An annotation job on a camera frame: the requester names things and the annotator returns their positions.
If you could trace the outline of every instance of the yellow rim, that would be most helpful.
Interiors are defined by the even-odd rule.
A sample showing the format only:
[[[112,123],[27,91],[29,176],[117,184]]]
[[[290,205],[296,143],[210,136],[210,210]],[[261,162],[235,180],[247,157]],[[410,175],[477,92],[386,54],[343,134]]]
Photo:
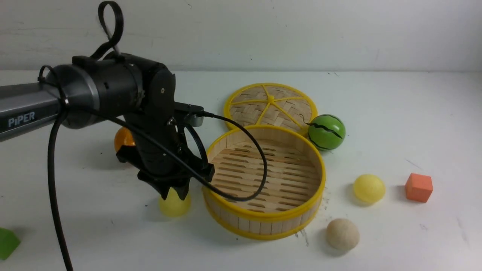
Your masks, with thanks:
[[[314,204],[316,204],[316,201],[322,196],[323,190],[325,188],[325,180],[326,180],[325,165],[323,163],[323,159],[321,158],[320,152],[306,138],[304,138],[300,134],[295,133],[295,132],[293,132],[291,130],[288,130],[286,128],[272,126],[272,125],[249,125],[249,126],[246,126],[245,128],[247,130],[264,129],[264,128],[280,130],[280,131],[292,134],[292,135],[300,138],[301,140],[303,140],[306,143],[306,145],[309,146],[311,148],[311,150],[314,151],[316,156],[318,157],[318,161],[319,161],[320,166],[321,166],[321,184],[320,184],[320,186],[316,190],[315,194],[308,201],[306,201],[305,203],[301,204],[298,207],[295,207],[291,210],[280,212],[280,213],[259,213],[259,212],[253,212],[253,211],[249,211],[249,210],[240,208],[240,207],[234,205],[233,203],[230,203],[230,202],[224,200],[221,196],[219,196],[218,194],[216,194],[216,193],[214,193],[210,190],[207,190],[206,188],[204,188],[205,192],[207,193],[207,195],[205,195],[205,196],[212,197],[212,199],[214,201],[216,201],[216,203],[218,205],[223,206],[229,212],[234,213],[239,217],[242,217],[242,218],[245,218],[245,219],[250,219],[250,220],[262,221],[262,222],[272,222],[272,221],[278,221],[281,218],[282,219],[291,219],[291,218],[294,218],[294,217],[297,217],[299,215],[304,214],[307,210],[309,210],[311,207],[313,207]],[[228,136],[228,135],[230,135],[234,132],[237,132],[237,131],[240,131],[240,129],[236,128],[235,130],[231,130],[231,131],[225,133],[224,135],[220,136],[213,144],[211,144],[211,146],[207,150],[207,153],[209,154],[213,150],[214,146],[222,138],[224,138],[224,137],[226,137],[226,136]]]
[[[273,104],[274,106],[276,106],[276,102],[278,101],[283,101],[283,100],[288,100],[288,99],[295,99],[295,100],[306,100],[309,104],[309,107],[311,108],[311,116],[309,117],[309,120],[308,121],[311,121],[312,119],[314,119],[317,115],[318,115],[318,112],[316,110],[316,105],[313,103],[313,101],[308,97],[306,96],[306,94],[304,94],[303,92],[293,88],[293,87],[290,87],[290,86],[287,86],[287,85],[283,85],[283,84],[277,84],[277,83],[257,83],[257,84],[252,84],[252,85],[248,85],[248,86],[244,86],[238,90],[236,90],[233,94],[231,94],[231,96],[229,96],[228,100],[226,101],[226,103],[224,104],[224,110],[223,110],[223,113],[224,113],[224,116],[228,119],[232,119],[232,116],[231,116],[231,112],[230,112],[230,108],[232,105],[234,104],[243,104],[243,103],[249,103],[249,102],[260,102],[260,103],[266,103],[266,107],[265,109],[263,110],[263,113],[266,112],[266,110],[268,109],[268,107],[271,105],[268,100],[251,100],[251,101],[242,101],[242,102],[237,102],[237,103],[232,103],[233,99],[235,97],[237,97],[239,95],[239,93],[249,89],[249,88],[253,88],[253,87],[258,87],[258,86],[261,86],[266,94],[268,95],[268,91],[266,90],[266,87],[265,86],[277,86],[277,87],[283,87],[283,88],[286,88],[286,89],[289,89],[297,94],[299,94],[301,97],[293,97],[293,98],[282,98],[282,99],[276,99],[275,100],[275,103]],[[283,112],[281,111],[283,114],[285,114],[286,116],[288,116],[288,118],[290,118],[292,121],[293,118],[291,115],[289,115],[287,112]],[[256,125],[258,125],[258,123],[261,122],[261,119],[263,118],[263,114],[258,118],[258,121],[256,123]],[[236,129],[236,126],[230,124],[230,123],[226,123],[226,126],[228,127],[229,130],[233,130],[233,129]],[[306,129],[301,129],[299,132],[299,134],[301,135],[305,135],[306,134]]]
[[[320,203],[318,203],[317,210],[311,215],[310,218],[308,218],[308,220],[305,223],[299,225],[298,227],[296,227],[294,229],[291,229],[289,231],[285,231],[283,233],[278,233],[278,234],[257,234],[257,233],[252,233],[252,232],[237,229],[237,228],[231,226],[230,224],[226,223],[225,221],[223,221],[220,217],[218,217],[214,213],[214,211],[209,207],[209,204],[207,203],[206,199],[204,199],[204,203],[206,204],[206,208],[208,209],[209,214],[211,214],[211,216],[214,218],[214,220],[216,220],[216,222],[219,223],[226,230],[228,230],[232,233],[235,233],[237,235],[246,237],[246,238],[268,241],[268,240],[276,240],[276,239],[288,237],[288,236],[293,235],[293,234],[299,232],[300,230],[304,229],[315,218],[315,215],[318,212],[318,208],[320,207],[321,201],[320,201]]]

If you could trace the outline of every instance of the piper logo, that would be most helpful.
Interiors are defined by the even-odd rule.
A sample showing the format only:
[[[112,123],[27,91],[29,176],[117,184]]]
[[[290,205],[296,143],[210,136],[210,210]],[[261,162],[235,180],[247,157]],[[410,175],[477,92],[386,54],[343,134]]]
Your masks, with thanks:
[[[10,118],[8,119],[8,127],[15,127],[20,124],[27,123],[29,121],[33,121],[35,119],[35,112],[30,112],[27,114],[23,114],[20,116],[17,116],[15,118]]]

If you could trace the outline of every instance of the robotic arm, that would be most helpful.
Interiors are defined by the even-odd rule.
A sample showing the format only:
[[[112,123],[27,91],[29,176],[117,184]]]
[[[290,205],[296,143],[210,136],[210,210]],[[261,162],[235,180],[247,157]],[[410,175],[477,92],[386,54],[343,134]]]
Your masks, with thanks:
[[[53,68],[46,82],[0,87],[0,141],[30,132],[57,118],[62,104],[55,84],[71,106],[89,107],[111,117],[124,116],[166,146],[207,181],[214,174],[212,164],[203,162],[187,148],[186,125],[198,127],[203,108],[174,101],[175,75],[158,62],[130,54],[108,54],[103,60],[75,56],[70,65]],[[63,126],[80,129],[103,119],[88,112],[69,112]],[[192,177],[158,147],[133,133],[136,147],[123,146],[117,153],[140,171],[138,178],[167,197],[174,188],[181,200]]]
[[[104,22],[104,9],[110,5],[116,18],[111,36]],[[188,193],[189,181],[196,178],[213,192],[233,201],[248,201],[263,189],[268,173],[264,153],[249,132],[233,120],[205,112],[200,106],[174,101],[175,75],[162,64],[117,50],[123,32],[121,8],[116,2],[100,3],[98,16],[108,42],[91,56],[74,56],[72,63],[54,68],[43,66],[37,83],[0,86],[0,142],[54,122],[47,156],[49,195],[55,231],[67,270],[72,270],[62,233],[55,195],[54,144],[60,121],[70,129],[105,119],[131,130],[135,146],[122,146],[117,157],[139,169],[138,179],[150,184],[163,199],[172,188],[180,200]],[[102,58],[109,49],[111,53]],[[47,77],[43,70],[49,68]],[[123,116],[125,122],[117,119]],[[203,117],[213,117],[237,126],[254,142],[263,160],[264,172],[257,191],[249,197],[236,197],[210,184],[214,166],[193,127]],[[201,158],[187,146],[185,129],[193,136]]]

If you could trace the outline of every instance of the foam cube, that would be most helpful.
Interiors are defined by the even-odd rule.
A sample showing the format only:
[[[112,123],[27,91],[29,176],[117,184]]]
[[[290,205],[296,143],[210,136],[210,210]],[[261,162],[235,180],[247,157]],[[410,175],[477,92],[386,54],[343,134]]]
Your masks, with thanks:
[[[412,173],[405,184],[406,197],[412,201],[426,203],[432,194],[432,177]]]
[[[19,244],[20,240],[13,231],[0,228],[0,260],[6,260]]]

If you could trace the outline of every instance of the table surface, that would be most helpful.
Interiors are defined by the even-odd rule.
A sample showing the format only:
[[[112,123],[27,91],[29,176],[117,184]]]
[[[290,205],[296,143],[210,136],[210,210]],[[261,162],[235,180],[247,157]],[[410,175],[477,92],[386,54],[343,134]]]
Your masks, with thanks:
[[[0,72],[2,85],[36,78],[36,71]],[[117,125],[61,128],[57,196],[75,270],[479,270],[482,74],[178,72],[175,98],[221,113],[232,92],[256,82],[298,88],[320,114],[334,114],[347,127],[345,142],[322,154],[326,189],[305,230],[269,242],[230,233],[209,216],[195,180],[190,212],[165,218],[156,191],[137,180],[133,167],[118,163]],[[22,239],[0,270],[64,269],[47,191],[49,130],[0,144],[0,227]],[[225,131],[210,119],[198,128],[205,145]],[[432,176],[427,203],[405,199],[412,172]],[[378,175],[387,187],[369,207],[354,204],[350,190],[364,173]],[[361,234],[344,255],[323,235],[337,217],[352,220]]]

